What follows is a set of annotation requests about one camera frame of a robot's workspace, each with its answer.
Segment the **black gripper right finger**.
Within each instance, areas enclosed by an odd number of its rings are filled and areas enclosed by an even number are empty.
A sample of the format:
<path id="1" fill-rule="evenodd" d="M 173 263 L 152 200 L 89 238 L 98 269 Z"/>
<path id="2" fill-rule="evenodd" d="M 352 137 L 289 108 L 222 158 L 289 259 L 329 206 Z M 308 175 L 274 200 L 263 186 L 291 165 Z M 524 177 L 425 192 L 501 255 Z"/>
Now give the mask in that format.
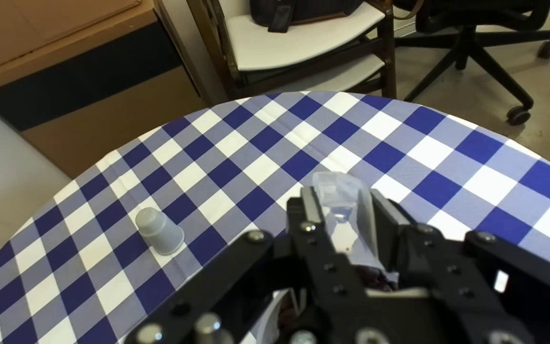
<path id="1" fill-rule="evenodd" d="M 398 288 L 375 299 L 383 311 L 377 328 L 389 344 L 511 344 L 513 314 L 471 242 L 446 238 L 381 190 L 371 200 L 371 246 L 398 274 Z"/>

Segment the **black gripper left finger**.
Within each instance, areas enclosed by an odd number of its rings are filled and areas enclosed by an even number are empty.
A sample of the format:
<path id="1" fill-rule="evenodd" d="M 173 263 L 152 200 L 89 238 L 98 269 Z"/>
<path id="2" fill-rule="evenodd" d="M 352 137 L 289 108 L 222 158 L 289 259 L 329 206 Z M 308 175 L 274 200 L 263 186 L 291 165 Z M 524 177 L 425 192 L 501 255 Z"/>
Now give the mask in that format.
<path id="1" fill-rule="evenodd" d="M 301 257 L 308 307 L 287 334 L 289 344 L 379 344 L 379 328 L 369 318 L 368 292 L 339 253 L 327 232 L 320 200 L 312 186 L 289 202 L 289 236 Z"/>

